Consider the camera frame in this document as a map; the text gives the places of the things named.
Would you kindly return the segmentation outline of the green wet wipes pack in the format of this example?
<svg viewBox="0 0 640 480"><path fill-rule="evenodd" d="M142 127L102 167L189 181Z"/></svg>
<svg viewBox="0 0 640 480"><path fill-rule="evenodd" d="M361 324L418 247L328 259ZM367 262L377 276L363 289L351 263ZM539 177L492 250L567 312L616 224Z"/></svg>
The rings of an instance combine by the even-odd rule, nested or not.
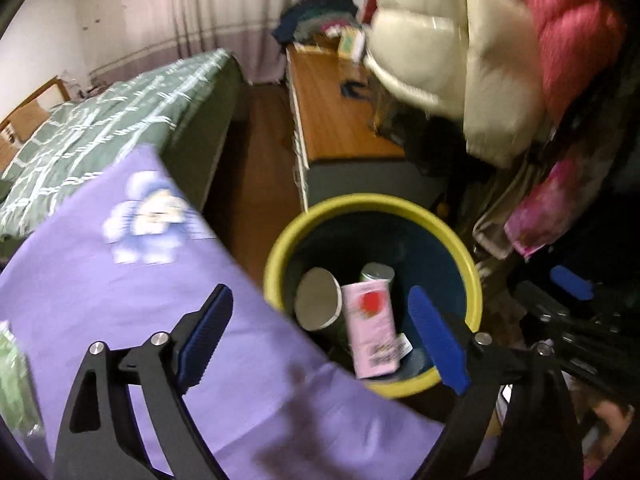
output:
<svg viewBox="0 0 640 480"><path fill-rule="evenodd" d="M18 346L8 321L1 322L0 339L1 417L14 434L43 436L44 427L28 359Z"/></svg>

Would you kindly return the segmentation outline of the pink carton box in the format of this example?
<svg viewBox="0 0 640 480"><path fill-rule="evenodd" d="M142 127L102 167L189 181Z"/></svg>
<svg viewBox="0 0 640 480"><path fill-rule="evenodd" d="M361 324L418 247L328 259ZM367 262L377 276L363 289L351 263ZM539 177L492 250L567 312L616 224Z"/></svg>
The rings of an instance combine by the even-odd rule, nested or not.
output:
<svg viewBox="0 0 640 480"><path fill-rule="evenodd" d="M388 283L364 281L342 287L352 364L358 379L398 370L397 336Z"/></svg>

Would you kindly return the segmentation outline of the yellow rimmed trash bin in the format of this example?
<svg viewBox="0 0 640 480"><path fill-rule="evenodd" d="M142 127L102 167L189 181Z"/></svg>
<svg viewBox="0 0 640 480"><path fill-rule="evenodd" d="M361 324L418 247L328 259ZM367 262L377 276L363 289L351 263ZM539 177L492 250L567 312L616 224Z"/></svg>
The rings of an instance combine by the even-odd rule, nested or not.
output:
<svg viewBox="0 0 640 480"><path fill-rule="evenodd" d="M369 263L390 266L395 326L412 351L392 376L366 385L389 399L415 396L440 381L407 312L411 287L423 287L442 313L471 330L483 316L480 276L457 234L426 209L398 197L357 193L324 200L297 216L271 248L264 294L273 309L294 313L297 286L313 268L329 271L342 285L359 281Z"/></svg>

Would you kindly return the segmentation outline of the purple floral table cloth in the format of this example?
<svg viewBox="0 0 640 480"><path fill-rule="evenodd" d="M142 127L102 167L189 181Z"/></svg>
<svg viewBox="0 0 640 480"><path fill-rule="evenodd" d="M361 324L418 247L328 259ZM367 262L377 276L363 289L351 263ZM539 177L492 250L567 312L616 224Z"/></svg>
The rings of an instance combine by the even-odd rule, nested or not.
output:
<svg viewBox="0 0 640 480"><path fill-rule="evenodd" d="M150 148L1 273L57 479L409 479L442 432L273 310Z"/></svg>

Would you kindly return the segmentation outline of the metal can in bin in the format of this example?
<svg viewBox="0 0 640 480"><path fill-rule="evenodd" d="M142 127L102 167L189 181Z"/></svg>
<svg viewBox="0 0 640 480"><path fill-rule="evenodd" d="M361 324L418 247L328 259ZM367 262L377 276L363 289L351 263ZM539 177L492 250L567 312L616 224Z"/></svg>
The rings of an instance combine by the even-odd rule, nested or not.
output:
<svg viewBox="0 0 640 480"><path fill-rule="evenodd" d="M391 266L378 262L367 263L360 272L360 280L363 282L384 281L392 284L395 271Z"/></svg>

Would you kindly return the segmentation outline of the red puffer jacket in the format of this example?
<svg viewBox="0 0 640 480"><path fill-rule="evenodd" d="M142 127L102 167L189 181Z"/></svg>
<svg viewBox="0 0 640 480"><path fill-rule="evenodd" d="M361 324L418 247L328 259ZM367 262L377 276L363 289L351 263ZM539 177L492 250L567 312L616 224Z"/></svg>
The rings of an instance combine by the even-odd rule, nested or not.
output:
<svg viewBox="0 0 640 480"><path fill-rule="evenodd" d="M549 116L560 122L593 77L617 58L626 23L610 0L526 0L535 23Z"/></svg>

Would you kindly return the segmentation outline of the wooden desk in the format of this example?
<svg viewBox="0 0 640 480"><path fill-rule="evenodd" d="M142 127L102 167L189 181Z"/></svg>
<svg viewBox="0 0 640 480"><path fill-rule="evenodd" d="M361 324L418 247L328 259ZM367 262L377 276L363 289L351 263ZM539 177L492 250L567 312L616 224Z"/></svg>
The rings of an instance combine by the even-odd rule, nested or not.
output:
<svg viewBox="0 0 640 480"><path fill-rule="evenodd" d="M286 49L286 82L294 120L294 181L309 207L354 193L397 196L426 209L442 185L369 126L371 105L344 96L341 84L365 82L364 68L333 52Z"/></svg>

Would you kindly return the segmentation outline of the white puffer jacket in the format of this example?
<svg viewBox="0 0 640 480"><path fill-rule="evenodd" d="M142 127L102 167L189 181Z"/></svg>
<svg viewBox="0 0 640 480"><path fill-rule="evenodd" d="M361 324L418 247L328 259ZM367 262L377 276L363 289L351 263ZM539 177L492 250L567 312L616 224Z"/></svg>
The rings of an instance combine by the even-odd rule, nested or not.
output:
<svg viewBox="0 0 640 480"><path fill-rule="evenodd" d="M506 169L546 117L526 0L376 0L367 68L398 101L462 127L468 153Z"/></svg>

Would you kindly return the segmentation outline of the brown left pillow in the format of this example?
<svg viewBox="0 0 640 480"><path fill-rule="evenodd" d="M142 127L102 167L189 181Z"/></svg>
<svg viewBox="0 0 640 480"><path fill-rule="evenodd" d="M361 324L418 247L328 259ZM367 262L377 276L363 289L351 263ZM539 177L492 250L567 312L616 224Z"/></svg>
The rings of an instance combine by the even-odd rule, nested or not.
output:
<svg viewBox="0 0 640 480"><path fill-rule="evenodd" d="M10 125L17 139L25 143L49 117L50 113L38 102L31 102L29 106L17 110L11 116Z"/></svg>

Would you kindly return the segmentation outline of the green plaid bed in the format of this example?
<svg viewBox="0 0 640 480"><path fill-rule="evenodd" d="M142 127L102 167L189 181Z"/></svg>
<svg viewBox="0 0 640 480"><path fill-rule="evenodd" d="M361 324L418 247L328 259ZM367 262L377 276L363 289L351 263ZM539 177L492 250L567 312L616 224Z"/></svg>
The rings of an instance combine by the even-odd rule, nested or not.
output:
<svg viewBox="0 0 640 480"><path fill-rule="evenodd" d="M197 207L203 207L233 122L244 77L226 49L184 58L65 102L2 171L2 240L24 240L66 198L139 145L149 145Z"/></svg>

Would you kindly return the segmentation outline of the wooden bed headboard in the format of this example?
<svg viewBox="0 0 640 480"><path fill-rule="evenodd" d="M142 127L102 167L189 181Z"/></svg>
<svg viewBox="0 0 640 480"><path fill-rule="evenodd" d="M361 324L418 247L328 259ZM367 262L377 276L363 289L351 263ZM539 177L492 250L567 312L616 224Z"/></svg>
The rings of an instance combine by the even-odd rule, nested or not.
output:
<svg viewBox="0 0 640 480"><path fill-rule="evenodd" d="M68 102L70 100L70 92L68 92L64 81L62 81L61 78L53 77L32 92L23 102L18 104L12 112L9 112L9 115L1 122L1 129L5 129L10 124L10 118L17 110L29 106L31 102L37 102L38 99L47 92L51 93L52 91L55 92L55 104Z"/></svg>

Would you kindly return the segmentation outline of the pile of clothes on desk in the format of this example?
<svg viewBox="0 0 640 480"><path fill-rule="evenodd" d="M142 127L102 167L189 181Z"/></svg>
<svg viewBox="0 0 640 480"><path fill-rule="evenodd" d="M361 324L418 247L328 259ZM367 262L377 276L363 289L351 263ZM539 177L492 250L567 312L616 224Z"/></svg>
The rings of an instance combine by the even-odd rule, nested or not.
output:
<svg viewBox="0 0 640 480"><path fill-rule="evenodd" d="M357 26L354 0L300 0L284 11L271 35L285 48L289 44L310 44L333 26Z"/></svg>

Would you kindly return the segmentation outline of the pink white curtain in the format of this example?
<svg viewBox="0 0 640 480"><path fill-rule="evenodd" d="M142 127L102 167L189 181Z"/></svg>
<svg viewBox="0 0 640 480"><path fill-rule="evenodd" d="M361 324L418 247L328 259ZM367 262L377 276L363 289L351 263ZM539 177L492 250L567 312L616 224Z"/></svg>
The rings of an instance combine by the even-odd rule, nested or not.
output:
<svg viewBox="0 0 640 480"><path fill-rule="evenodd" d="M285 59L272 32L281 14L299 1L79 0L89 77L94 82L127 80L179 58L224 48L248 81L277 81Z"/></svg>

